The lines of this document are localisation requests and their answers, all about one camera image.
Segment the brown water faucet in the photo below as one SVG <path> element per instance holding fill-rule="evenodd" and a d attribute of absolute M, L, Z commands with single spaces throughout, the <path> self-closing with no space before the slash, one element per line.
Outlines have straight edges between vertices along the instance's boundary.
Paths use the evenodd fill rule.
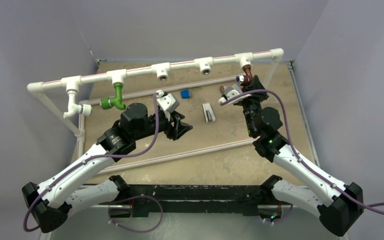
<path fill-rule="evenodd" d="M 251 69 L 252 67 L 249 64 L 242 67 L 243 73 L 238 74 L 235 78 L 238 85 L 248 86 L 252 82 L 253 75 Z"/>

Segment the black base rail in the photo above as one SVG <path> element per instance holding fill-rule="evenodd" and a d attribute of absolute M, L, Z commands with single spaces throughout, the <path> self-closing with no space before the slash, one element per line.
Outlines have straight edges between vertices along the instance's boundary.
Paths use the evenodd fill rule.
<path fill-rule="evenodd" d="M 308 187 L 296 186 L 286 180 L 267 180 L 261 185 L 151 185 L 132 184 L 122 198 L 150 196 L 133 202 L 133 216 L 150 213 L 241 214 L 258 216 L 269 205 L 279 202 L 308 211 L 318 217 L 322 201 Z"/>

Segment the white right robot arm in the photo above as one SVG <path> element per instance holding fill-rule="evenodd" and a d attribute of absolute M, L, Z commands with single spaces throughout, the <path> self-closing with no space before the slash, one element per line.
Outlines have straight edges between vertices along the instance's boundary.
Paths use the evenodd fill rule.
<path fill-rule="evenodd" d="M 236 77 L 239 99 L 248 135 L 254 138 L 254 149 L 263 158 L 283 168 L 304 186 L 293 186 L 280 177 L 263 187 L 260 196 L 268 204 L 276 200 L 288 202 L 317 217 L 332 234 L 343 237 L 363 214 L 363 189 L 355 182 L 345 183 L 302 155 L 293 145 L 289 133 L 283 136 L 280 127 L 288 128 L 286 119 L 273 107 L 262 107 L 269 95 L 257 76 Z"/>

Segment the white stapler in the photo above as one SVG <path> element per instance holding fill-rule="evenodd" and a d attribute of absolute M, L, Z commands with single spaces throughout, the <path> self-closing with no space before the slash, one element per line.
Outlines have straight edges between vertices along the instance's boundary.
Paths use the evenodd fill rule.
<path fill-rule="evenodd" d="M 211 105 L 209 103 L 203 103 L 202 108 L 203 108 L 203 114 L 205 117 L 205 122 L 206 123 L 215 122 L 216 117 Z"/>

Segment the blue cube block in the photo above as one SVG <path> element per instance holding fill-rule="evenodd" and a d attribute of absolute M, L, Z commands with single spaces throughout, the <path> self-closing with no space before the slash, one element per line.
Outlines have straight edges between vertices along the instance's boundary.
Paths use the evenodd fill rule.
<path fill-rule="evenodd" d="M 192 94 L 189 89 L 185 89 L 180 92 L 180 96 L 182 99 L 190 99 L 192 97 Z"/>

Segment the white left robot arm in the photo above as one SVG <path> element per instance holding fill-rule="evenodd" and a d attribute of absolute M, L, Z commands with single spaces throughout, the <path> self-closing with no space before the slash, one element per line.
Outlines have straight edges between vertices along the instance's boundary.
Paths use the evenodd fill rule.
<path fill-rule="evenodd" d="M 39 183 L 29 182 L 21 189 L 28 208 L 23 228 L 26 232 L 49 233 L 59 228 L 72 215 L 91 206 L 114 201 L 126 203 L 129 191 L 120 176 L 94 187 L 79 189 L 98 172 L 123 158 L 134 158 L 148 152 L 164 133 L 176 141 L 193 129 L 184 123 L 185 116 L 170 106 L 154 104 L 155 113 L 148 114 L 142 103 L 132 103 L 81 157 L 55 176 Z"/>

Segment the green water faucet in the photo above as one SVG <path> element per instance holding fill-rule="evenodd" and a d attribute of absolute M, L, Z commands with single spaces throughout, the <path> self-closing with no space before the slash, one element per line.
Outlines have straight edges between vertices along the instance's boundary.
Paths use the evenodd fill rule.
<path fill-rule="evenodd" d="M 113 84 L 115 95 L 113 97 L 102 97 L 100 99 L 100 107 L 103 110 L 109 110 L 111 108 L 116 108 L 118 110 L 126 110 L 126 105 L 123 103 L 123 84 L 121 82 L 116 82 Z"/>

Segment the white water faucet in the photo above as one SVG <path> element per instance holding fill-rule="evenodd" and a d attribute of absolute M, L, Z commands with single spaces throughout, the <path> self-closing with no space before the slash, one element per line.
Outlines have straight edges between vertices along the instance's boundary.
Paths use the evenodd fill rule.
<path fill-rule="evenodd" d="M 63 118 L 68 119 L 75 115 L 90 116 L 92 113 L 92 106 L 89 104 L 77 104 L 76 96 L 77 92 L 75 90 L 69 90 L 68 95 L 68 104 L 67 111 L 63 113 Z"/>

